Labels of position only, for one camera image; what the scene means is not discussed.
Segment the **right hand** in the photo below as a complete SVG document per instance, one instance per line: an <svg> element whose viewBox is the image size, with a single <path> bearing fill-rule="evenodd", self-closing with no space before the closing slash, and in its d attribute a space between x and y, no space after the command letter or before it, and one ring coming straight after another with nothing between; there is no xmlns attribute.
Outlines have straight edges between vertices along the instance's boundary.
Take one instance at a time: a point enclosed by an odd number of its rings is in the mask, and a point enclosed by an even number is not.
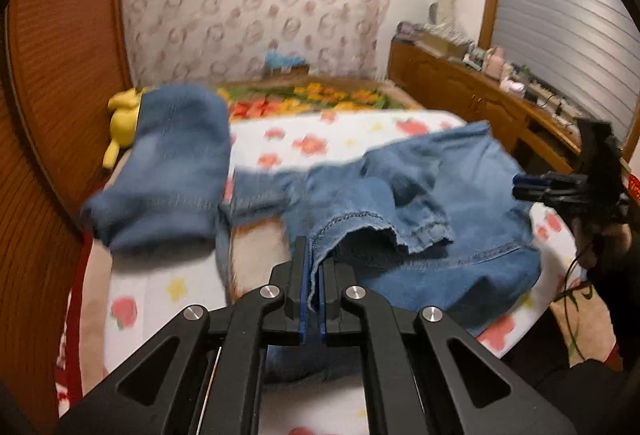
<svg viewBox="0 0 640 435"><path fill-rule="evenodd" d="M620 259L632 244L628 224L601 225L574 218L572 232L576 244L577 263L585 270L593 269L599 262Z"/></svg>

